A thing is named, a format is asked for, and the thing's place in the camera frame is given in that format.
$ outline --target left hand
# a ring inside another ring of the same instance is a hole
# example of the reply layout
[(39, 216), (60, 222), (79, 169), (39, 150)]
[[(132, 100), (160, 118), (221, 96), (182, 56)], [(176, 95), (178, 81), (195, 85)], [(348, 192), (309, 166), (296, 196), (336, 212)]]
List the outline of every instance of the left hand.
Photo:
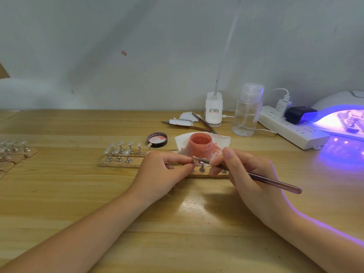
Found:
[[(168, 163), (182, 164), (175, 169)], [(143, 159), (129, 191), (149, 204), (166, 195), (173, 186), (194, 170), (192, 157), (174, 152), (151, 151)]]

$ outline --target white tube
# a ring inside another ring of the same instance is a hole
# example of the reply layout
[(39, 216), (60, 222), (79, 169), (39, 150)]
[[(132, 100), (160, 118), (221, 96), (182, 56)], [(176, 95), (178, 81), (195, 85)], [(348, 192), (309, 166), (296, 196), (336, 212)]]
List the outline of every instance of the white tube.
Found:
[(219, 89), (220, 76), (221, 76), (222, 68), (224, 67), (225, 57), (226, 57), (226, 54), (228, 52), (227, 50), (229, 49), (229, 46), (230, 46), (231, 38), (233, 37), (233, 33), (234, 33), (234, 30), (235, 30), (235, 25), (236, 25), (236, 22), (238, 21), (239, 12), (240, 12), (240, 9), (241, 9), (242, 5), (243, 5), (243, 0), (240, 0), (239, 1), (239, 6), (236, 9), (236, 13), (235, 13), (233, 23), (231, 24), (229, 36), (227, 38), (226, 45), (225, 45), (224, 54), (223, 54), (222, 59), (221, 59), (220, 64), (219, 64), (219, 71), (217, 72), (214, 96), (217, 96), (217, 91)]

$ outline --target uv nail lamp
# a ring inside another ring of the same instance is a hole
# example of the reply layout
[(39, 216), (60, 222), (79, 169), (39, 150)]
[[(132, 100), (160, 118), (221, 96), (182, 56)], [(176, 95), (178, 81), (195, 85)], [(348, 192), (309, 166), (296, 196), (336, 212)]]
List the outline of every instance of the uv nail lamp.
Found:
[(326, 133), (364, 141), (364, 91), (332, 94), (312, 106), (313, 125)]

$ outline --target clear plastic bottle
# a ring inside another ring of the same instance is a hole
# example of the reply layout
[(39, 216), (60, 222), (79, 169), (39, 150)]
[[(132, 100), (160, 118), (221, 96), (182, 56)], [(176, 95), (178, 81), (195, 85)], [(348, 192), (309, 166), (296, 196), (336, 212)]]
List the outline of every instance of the clear plastic bottle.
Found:
[(236, 105), (232, 131), (240, 137), (253, 135), (262, 109), (264, 85), (245, 83)]

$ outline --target tweezers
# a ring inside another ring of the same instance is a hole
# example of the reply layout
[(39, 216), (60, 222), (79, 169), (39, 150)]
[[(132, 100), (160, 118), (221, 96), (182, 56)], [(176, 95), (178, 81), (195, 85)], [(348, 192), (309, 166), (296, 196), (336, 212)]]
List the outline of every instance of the tweezers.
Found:
[(196, 117), (196, 119), (198, 119), (199, 122), (201, 122), (204, 126), (206, 126), (212, 133), (219, 135), (219, 133), (217, 133), (215, 129), (213, 129), (207, 122), (205, 122), (203, 119), (197, 116), (194, 112), (191, 113)]
[[(207, 160), (207, 159), (202, 159), (202, 158), (197, 158), (197, 157), (193, 157), (193, 158), (198, 160), (198, 161), (202, 161), (202, 162), (204, 162), (206, 164), (210, 163), (210, 160)], [(220, 169), (225, 169), (225, 170), (229, 171), (228, 167), (226, 167), (223, 164), (217, 165), (215, 167), (218, 167)], [(266, 177), (263, 177), (263, 176), (260, 176), (258, 174), (254, 174), (254, 173), (248, 173), (248, 174), (252, 179), (254, 179), (256, 181), (259, 181), (259, 182), (262, 182), (262, 183), (265, 183), (265, 184), (268, 184), (268, 185), (271, 185), (271, 186), (274, 186), (274, 187), (277, 187), (277, 188), (281, 188), (282, 190), (286, 190), (286, 191), (289, 191), (289, 192), (294, 193), (294, 194), (302, 193), (302, 189), (299, 188), (299, 187), (296, 187), (294, 185), (290, 185), (290, 184), (283, 183), (283, 182), (280, 182), (280, 181), (277, 181), (277, 180), (266, 178)]]
[(195, 129), (195, 130), (199, 130), (199, 131), (211, 132), (210, 129), (197, 127), (197, 126), (181, 126), (179, 124), (171, 124), (171, 123), (169, 123), (169, 121), (161, 121), (161, 123), (167, 123), (167, 124), (170, 124), (171, 126), (179, 126), (179, 127), (185, 127), (185, 128)]

